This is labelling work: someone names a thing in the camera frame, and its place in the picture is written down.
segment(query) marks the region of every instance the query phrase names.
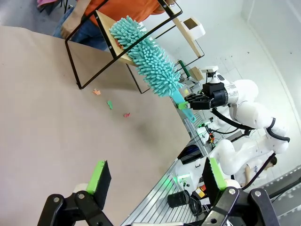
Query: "green light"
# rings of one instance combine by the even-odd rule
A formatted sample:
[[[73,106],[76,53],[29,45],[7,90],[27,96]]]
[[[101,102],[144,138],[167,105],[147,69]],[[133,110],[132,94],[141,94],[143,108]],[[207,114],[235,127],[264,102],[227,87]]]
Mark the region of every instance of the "green light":
[[[169,183],[170,183],[170,180],[166,180],[166,181],[164,182],[164,186],[167,186]]]
[[[182,176],[178,176],[178,181],[181,179],[184,179],[184,178],[188,178],[188,177],[190,177],[190,174],[184,174]]]

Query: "green gripper pad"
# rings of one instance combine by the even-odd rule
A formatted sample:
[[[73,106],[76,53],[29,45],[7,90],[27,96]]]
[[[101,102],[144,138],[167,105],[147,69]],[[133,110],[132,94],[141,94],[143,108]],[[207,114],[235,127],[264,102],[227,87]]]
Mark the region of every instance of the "green gripper pad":
[[[187,107],[186,107],[187,104],[188,104],[187,101],[186,101],[186,102],[183,102],[183,103],[179,103],[179,104],[178,104],[178,109],[179,109],[179,110],[186,109],[186,108],[187,108]]]
[[[110,182],[111,174],[108,162],[99,161],[94,169],[86,191],[94,196],[94,199],[101,210],[104,208]]]
[[[222,191],[227,188],[227,184],[215,158],[207,157],[202,176],[209,201],[214,205]]]

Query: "floor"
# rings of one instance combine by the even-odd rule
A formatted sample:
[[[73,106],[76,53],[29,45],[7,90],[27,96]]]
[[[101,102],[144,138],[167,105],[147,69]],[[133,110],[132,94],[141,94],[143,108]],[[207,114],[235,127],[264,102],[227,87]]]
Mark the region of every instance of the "floor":
[[[75,0],[68,4],[75,5]],[[33,32],[51,35],[57,22],[64,14],[64,8],[56,7],[50,15],[46,11],[39,12],[36,0],[1,0],[0,25],[23,27]]]

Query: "black metal frame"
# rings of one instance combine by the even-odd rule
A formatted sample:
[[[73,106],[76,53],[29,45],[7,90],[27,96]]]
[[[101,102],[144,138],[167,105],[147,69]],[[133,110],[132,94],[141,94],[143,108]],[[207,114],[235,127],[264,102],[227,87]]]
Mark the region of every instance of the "black metal frame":
[[[163,34],[167,33],[168,31],[170,31],[171,29],[173,29],[174,27],[176,27],[176,25],[172,26],[171,28],[168,28],[166,31],[164,31],[162,34],[158,35],[155,39],[161,37]],[[180,69],[176,70],[176,72],[178,72],[179,70],[182,70],[184,67],[189,66],[190,64],[194,63],[195,61],[197,61],[198,59],[202,58],[205,56],[205,53],[203,51],[203,49],[200,47],[199,43],[196,41],[197,45],[199,46],[199,48],[202,50],[203,55],[199,56],[198,58],[194,59],[193,61],[190,61],[188,64],[184,65],[183,67],[181,67]]]
[[[63,5],[63,2],[64,2],[64,14],[65,14],[66,11],[67,11],[67,7],[68,7],[68,0],[66,0],[66,4],[65,4],[65,0],[62,0],[62,1],[61,1],[61,7],[62,7],[62,5]]]
[[[91,13],[89,13],[87,16],[85,16],[80,24],[75,28],[75,30],[66,38],[65,40],[65,45],[66,45],[66,49],[67,49],[67,53],[68,53],[68,57],[69,57],[69,60],[70,60],[70,63],[71,63],[71,66],[72,66],[72,70],[73,70],[73,73],[74,73],[74,76],[75,76],[75,79],[76,79],[76,83],[79,87],[79,89],[84,89],[88,84],[90,84],[97,76],[99,76],[105,69],[107,69],[109,66],[111,66],[115,61],[117,61],[119,58],[121,58],[124,54],[126,54],[130,49],[132,49],[135,45],[137,45],[140,41],[142,41],[143,39],[145,39],[146,37],[148,37],[149,35],[151,35],[152,33],[154,33],[157,29],[159,29],[160,27],[164,26],[165,24],[167,24],[168,22],[172,21],[173,19],[175,19],[176,17],[178,17],[180,14],[183,13],[182,9],[180,8],[180,6],[176,3],[176,5],[179,7],[180,11],[176,14],[173,13],[173,11],[168,7],[168,5],[165,3],[164,0],[157,0],[159,2],[159,4],[164,8],[164,10],[166,11],[166,13],[169,15],[169,18],[165,21],[163,21],[162,23],[160,23],[158,26],[156,26],[155,28],[151,29],[149,32],[147,32],[144,36],[142,36],[140,39],[138,39],[137,41],[135,41],[131,46],[129,46],[127,49],[123,50],[118,56],[116,55],[115,51],[113,50],[112,46],[111,46],[111,42],[103,28],[103,25],[100,21],[100,19],[98,18],[98,15],[96,13],[96,10],[98,10],[101,6],[103,6],[108,0],[104,0],[102,4],[100,4],[98,7],[95,8],[94,11],[92,11]],[[99,28],[103,34],[103,37],[109,47],[109,50],[113,56],[113,59],[107,63],[101,70],[99,70],[91,79],[89,79],[83,86],[81,85],[80,83],[80,80],[79,80],[79,77],[78,77],[78,74],[77,74],[77,71],[76,71],[76,68],[75,68],[75,65],[74,65],[74,61],[72,59],[72,55],[71,55],[71,52],[70,52],[70,48],[69,48],[69,45],[68,45],[68,41],[71,39],[71,37],[75,34],[75,32],[91,17],[91,16],[95,16],[96,18],[96,21],[99,25]],[[146,91],[142,92],[133,73],[131,72],[129,66],[127,65],[134,81],[135,81],[135,84],[137,86],[137,88],[139,89],[140,93],[143,94],[145,93],[146,91],[148,91],[149,89],[147,89]]]

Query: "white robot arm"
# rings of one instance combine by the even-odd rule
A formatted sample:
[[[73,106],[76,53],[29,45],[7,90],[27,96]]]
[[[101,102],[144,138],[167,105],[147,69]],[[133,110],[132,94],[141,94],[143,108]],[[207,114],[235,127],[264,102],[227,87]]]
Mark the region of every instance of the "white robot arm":
[[[282,122],[273,118],[266,107],[254,102],[258,95],[257,85],[251,80],[223,82],[219,78],[224,78],[219,73],[211,72],[209,74],[212,79],[203,85],[202,94],[190,95],[185,98],[188,102],[187,106],[193,109],[228,106],[233,121],[222,114],[216,114],[216,116],[233,126],[249,129],[264,128],[266,131],[266,135],[261,138],[244,143],[240,150],[234,150],[233,144],[229,140],[220,141],[209,156],[217,159],[222,171],[226,175],[233,175],[252,158],[270,151],[285,152],[290,140],[285,137],[287,128]]]

